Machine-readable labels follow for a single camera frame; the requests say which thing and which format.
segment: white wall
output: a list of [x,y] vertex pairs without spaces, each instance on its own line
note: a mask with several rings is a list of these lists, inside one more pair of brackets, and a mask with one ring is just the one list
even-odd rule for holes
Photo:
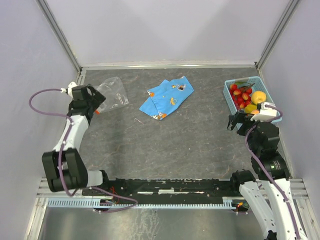
[[[1,2],[0,8],[0,239],[23,239],[44,176],[41,156],[50,151],[65,120],[34,113],[29,97],[66,87],[76,71],[36,1]],[[34,105],[66,111],[67,96],[44,94]]]
[[254,64],[289,0],[47,0],[82,66]]
[[297,178],[303,178],[320,221],[320,1],[301,1],[262,68],[283,112],[281,135]]

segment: plastic bag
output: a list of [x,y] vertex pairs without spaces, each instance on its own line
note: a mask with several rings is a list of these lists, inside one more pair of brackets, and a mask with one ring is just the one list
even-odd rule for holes
[[129,104],[127,93],[120,77],[108,78],[95,89],[105,96],[104,102],[96,110],[99,113],[105,113]]

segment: robotic arm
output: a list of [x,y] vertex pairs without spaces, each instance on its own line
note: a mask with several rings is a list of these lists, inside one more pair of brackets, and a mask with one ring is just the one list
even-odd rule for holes
[[252,208],[266,240],[307,240],[291,195],[286,162],[277,151],[279,128],[270,122],[277,114],[275,105],[264,102],[258,109],[260,113],[255,115],[241,110],[230,115],[228,127],[242,124],[237,133],[246,136],[252,168],[266,190],[271,208],[250,171],[233,173],[231,181]]
[[93,86],[78,86],[75,82],[71,82],[67,89],[62,88],[61,92],[71,96],[72,101],[69,104],[67,113],[69,118],[66,121],[62,137],[52,151],[42,155],[48,186],[52,192],[64,190],[59,174],[60,151],[62,151],[63,180],[68,189],[101,185],[103,178],[107,176],[106,173],[103,170],[87,170],[79,155],[79,147],[95,110],[106,98]]

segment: reflective metal surface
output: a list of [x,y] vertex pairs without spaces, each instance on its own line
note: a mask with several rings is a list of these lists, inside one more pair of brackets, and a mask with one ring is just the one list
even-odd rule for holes
[[39,240],[263,240],[252,213],[129,209],[112,214],[47,207]]

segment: gray tabletop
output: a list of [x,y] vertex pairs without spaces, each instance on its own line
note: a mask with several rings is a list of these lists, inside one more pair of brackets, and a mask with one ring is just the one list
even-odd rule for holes
[[[89,170],[109,178],[230,178],[252,170],[245,138],[227,130],[226,80],[257,76],[255,68],[90,70],[85,84],[120,77],[129,104],[96,115],[86,131],[80,155]],[[194,93],[159,121],[139,111],[147,90],[164,79],[186,76]]]

